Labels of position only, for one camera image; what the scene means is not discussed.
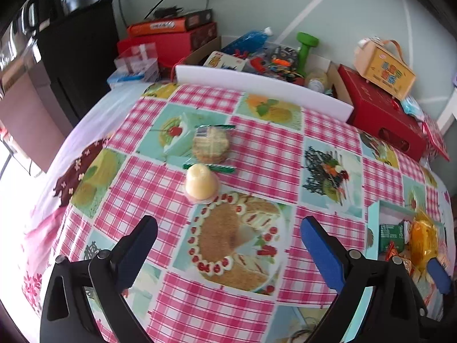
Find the clear plastic container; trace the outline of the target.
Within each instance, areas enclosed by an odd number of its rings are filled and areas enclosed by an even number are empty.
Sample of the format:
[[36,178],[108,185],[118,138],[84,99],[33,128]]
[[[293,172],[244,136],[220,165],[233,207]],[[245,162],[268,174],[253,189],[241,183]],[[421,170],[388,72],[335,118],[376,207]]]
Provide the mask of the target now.
[[157,48],[154,43],[129,47],[115,60],[116,70],[109,81],[156,82],[160,77]]

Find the round cookie packet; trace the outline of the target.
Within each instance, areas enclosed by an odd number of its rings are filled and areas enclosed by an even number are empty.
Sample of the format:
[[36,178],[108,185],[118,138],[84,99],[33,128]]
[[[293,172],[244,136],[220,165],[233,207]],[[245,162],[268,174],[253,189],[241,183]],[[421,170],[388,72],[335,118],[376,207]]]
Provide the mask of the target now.
[[182,164],[190,169],[203,164],[221,174],[235,173],[232,153],[232,135],[236,126],[230,124],[200,125],[195,129],[191,145],[191,157]]

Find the large red gift box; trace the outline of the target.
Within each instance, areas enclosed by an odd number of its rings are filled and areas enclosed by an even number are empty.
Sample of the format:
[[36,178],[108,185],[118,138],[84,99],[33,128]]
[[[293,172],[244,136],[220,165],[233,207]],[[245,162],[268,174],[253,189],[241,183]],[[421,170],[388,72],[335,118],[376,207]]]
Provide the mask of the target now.
[[416,119],[404,112],[398,100],[350,67],[339,65],[338,74],[354,106],[348,123],[419,161],[426,138]]

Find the white shelf unit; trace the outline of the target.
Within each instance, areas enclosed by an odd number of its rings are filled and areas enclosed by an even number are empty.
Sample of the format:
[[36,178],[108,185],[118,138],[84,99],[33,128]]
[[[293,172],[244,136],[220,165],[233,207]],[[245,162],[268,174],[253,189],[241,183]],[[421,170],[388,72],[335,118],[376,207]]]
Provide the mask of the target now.
[[457,88],[452,92],[447,105],[437,119],[437,126],[442,135],[449,130],[451,125],[457,119]]

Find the red patterned box lid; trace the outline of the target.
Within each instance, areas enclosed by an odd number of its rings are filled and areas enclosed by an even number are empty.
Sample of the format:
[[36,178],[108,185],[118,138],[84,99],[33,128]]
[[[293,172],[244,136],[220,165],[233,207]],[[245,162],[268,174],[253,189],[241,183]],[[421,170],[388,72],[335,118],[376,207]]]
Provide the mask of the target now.
[[437,156],[441,156],[449,162],[450,157],[443,135],[441,134],[436,121],[427,113],[424,114],[424,121],[422,122],[421,128],[426,138],[425,158],[429,162],[432,162]]

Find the yellow handled gift box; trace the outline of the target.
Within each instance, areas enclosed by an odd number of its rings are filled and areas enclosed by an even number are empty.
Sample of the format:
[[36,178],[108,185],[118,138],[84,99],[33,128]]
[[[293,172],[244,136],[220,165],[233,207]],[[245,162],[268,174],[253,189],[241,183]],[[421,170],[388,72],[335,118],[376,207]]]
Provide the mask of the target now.
[[404,60],[394,39],[364,39],[355,50],[354,67],[367,82],[402,101],[409,94],[416,74]]

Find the pink plaid tablecloth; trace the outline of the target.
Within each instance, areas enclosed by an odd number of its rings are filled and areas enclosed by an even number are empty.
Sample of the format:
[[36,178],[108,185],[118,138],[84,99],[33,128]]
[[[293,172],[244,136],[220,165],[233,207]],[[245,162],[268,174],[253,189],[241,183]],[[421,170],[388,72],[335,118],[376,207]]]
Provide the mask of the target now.
[[[195,129],[235,125],[235,173],[184,192]],[[430,170],[380,139],[270,97],[195,84],[117,87],[64,141],[25,238],[22,291],[40,312],[57,256],[92,259],[144,215],[157,239],[128,305],[155,342],[305,342],[335,298],[300,240],[311,215],[366,254],[368,210],[423,210],[456,258],[452,209]]]

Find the blue plastic bottle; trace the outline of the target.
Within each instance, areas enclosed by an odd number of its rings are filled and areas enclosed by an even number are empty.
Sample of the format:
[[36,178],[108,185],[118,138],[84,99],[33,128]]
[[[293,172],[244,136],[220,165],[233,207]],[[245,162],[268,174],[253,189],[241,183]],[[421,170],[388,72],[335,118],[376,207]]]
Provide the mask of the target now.
[[273,36],[273,31],[270,27],[263,30],[253,30],[223,47],[222,52],[229,55],[234,55],[236,53],[251,54],[260,50],[270,36]]

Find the green dumbbell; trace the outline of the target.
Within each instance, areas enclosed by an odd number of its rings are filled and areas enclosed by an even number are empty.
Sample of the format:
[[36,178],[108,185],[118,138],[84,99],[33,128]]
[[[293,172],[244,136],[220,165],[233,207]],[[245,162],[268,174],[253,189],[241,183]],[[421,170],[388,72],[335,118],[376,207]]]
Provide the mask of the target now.
[[308,59],[308,54],[311,48],[319,45],[319,39],[307,33],[299,32],[296,36],[297,41],[300,43],[300,49],[297,53],[297,73],[305,76],[305,65]]

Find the black cabinet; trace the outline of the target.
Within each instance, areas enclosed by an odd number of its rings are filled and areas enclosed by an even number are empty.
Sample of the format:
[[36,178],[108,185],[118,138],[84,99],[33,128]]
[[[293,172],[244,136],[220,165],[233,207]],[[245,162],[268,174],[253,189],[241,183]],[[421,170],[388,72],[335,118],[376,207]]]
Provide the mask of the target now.
[[119,35],[112,0],[27,0],[1,37],[1,93],[28,77],[61,129],[109,91]]

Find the white foam board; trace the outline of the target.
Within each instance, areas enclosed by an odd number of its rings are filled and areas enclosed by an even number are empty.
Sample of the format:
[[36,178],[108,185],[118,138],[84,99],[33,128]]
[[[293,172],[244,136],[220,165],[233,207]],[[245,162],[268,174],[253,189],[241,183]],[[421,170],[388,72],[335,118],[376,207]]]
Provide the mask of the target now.
[[349,103],[328,95],[290,84],[285,81],[211,67],[180,64],[175,67],[176,79],[182,84],[223,87],[255,95],[263,95],[277,100],[299,105],[312,111],[331,116],[346,122],[354,110]]

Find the light blue tissue pack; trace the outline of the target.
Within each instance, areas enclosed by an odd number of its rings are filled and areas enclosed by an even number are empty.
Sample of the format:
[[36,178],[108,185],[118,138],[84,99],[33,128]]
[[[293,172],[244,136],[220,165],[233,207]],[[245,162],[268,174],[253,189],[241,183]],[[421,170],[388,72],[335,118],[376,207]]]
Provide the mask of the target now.
[[414,117],[417,121],[424,121],[424,112],[414,97],[408,95],[400,101],[400,104],[407,115]]

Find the yellow jelly cup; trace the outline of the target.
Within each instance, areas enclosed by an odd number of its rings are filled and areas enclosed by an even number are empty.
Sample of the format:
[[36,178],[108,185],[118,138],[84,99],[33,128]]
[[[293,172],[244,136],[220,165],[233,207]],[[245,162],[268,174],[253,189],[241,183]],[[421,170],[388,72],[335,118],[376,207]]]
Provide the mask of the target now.
[[219,192],[218,178],[205,164],[194,164],[187,170],[184,192],[193,203],[212,201]]

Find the cardboard box of toys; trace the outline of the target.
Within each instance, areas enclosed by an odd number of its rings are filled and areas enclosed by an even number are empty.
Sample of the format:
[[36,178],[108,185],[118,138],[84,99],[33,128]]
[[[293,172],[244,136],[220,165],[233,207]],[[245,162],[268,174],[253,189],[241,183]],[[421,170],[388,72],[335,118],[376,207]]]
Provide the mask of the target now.
[[305,71],[316,76],[323,76],[323,82],[319,83],[316,78],[308,80],[306,76],[301,76],[300,73],[297,73],[297,69],[289,69],[283,64],[273,62],[275,53],[283,53],[289,60],[291,52],[294,51],[292,48],[266,43],[259,52],[251,55],[244,54],[236,57],[223,53],[222,47],[234,39],[233,36],[218,36],[213,39],[210,43],[177,62],[171,71],[171,78],[177,81],[175,67],[180,64],[226,69],[296,84],[337,100],[345,101],[353,106],[346,86],[338,74],[338,65],[330,59],[313,53],[308,56]]

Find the green snack packet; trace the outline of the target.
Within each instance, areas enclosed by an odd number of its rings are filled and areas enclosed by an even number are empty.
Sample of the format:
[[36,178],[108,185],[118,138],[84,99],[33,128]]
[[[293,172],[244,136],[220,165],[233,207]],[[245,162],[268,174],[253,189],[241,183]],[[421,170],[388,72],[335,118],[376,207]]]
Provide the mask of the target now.
[[381,224],[379,231],[379,252],[387,252],[390,244],[394,244],[394,248],[402,252],[404,251],[404,226]]

